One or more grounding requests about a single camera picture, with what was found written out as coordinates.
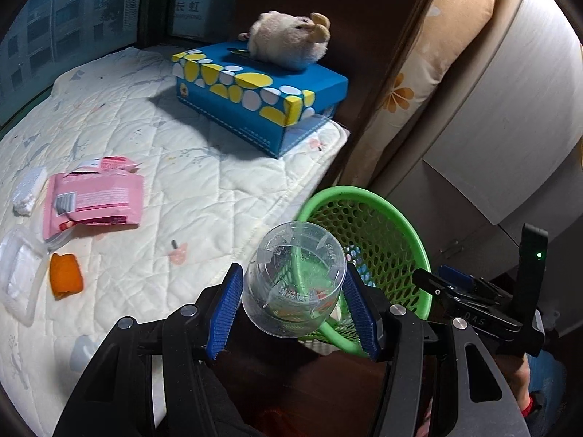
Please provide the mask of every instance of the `green plastic laundry basket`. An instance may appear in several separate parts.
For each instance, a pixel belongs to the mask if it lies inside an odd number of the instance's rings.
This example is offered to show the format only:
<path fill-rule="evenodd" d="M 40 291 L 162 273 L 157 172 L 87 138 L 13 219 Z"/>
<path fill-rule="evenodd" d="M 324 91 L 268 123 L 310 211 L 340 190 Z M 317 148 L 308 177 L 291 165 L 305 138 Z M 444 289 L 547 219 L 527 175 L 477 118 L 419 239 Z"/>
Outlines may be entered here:
<path fill-rule="evenodd" d="M 297 219 L 330 231 L 345 251 L 358 247 L 375 286 L 391 303 L 405 306 L 425 320 L 431 295 L 414 286 L 416 268 L 430 271 L 429 260 L 419 236 L 407 219 L 389 202 L 357 187 L 337 186 L 323 190 L 302 207 Z M 314 338 L 331 343 L 347 353 L 365 355 L 345 302 L 340 297 L 342 320 L 329 319 L 303 340 Z"/>

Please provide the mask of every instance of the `white quilted mattress pad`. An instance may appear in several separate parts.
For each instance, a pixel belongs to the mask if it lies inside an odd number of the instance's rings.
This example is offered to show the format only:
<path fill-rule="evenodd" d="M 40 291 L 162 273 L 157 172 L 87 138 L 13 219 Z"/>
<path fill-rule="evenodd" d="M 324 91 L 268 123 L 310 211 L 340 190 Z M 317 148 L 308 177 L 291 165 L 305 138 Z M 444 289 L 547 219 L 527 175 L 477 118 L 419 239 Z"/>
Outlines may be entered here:
<path fill-rule="evenodd" d="M 139 162 L 144 176 L 138 228 L 86 227 L 58 251 L 77 256 L 81 293 L 57 301 L 46 277 L 31 327 L 0 305 L 0 382 L 40 437 L 52 435 L 120 317 L 165 318 L 220 283 L 232 262 L 246 268 L 264 234 L 293 219 L 346 142 L 330 121 L 275 160 L 179 103 L 175 85 L 168 60 L 125 49 L 61 75 L 50 97 L 0 141 L 0 238 L 16 224 L 40 234 L 46 187 L 31 218 L 15 216 L 10 204 L 28 167 L 53 174 L 123 155 Z M 159 360 L 153 387 L 159 422 Z"/>

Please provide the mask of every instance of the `red bracelet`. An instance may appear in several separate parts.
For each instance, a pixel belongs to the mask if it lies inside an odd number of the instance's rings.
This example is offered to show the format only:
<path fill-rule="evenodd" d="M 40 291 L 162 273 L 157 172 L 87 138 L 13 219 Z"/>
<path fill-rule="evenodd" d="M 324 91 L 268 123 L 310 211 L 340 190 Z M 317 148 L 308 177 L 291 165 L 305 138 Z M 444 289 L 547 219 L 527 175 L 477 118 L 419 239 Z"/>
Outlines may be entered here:
<path fill-rule="evenodd" d="M 530 396 L 530 398 L 531 398 L 531 401 L 528 403 L 528 406 L 526 406 L 526 408 L 523 409 L 523 417 L 526 417 L 526 416 L 528 416 L 531 413 L 532 406 L 535 403 L 534 400 L 533 400 L 533 398 L 532 398 L 532 396 Z"/>

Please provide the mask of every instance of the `plush toy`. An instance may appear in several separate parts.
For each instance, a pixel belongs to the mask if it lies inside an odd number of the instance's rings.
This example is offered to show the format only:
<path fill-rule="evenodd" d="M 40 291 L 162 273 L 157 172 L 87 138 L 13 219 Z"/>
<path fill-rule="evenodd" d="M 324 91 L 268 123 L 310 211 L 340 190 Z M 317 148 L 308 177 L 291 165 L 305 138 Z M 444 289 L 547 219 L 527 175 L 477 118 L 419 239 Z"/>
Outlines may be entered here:
<path fill-rule="evenodd" d="M 269 11 L 262 13 L 249 33 L 241 33 L 239 39 L 249 41 L 247 49 L 253 59 L 304 70 L 325 54 L 329 28 L 330 20 L 320 13 L 305 18 Z"/>

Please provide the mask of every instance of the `blue box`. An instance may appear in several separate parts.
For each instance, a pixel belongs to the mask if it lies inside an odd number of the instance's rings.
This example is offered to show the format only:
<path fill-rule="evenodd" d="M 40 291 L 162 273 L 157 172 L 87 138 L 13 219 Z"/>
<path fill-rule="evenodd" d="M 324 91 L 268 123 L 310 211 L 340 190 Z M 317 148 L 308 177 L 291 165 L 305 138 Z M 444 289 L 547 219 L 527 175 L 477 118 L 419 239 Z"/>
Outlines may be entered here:
<path fill-rule="evenodd" d="M 292 72 L 250 59 L 244 42 L 172 56 L 180 101 L 279 158 L 322 126 L 348 80 L 318 64 Z"/>

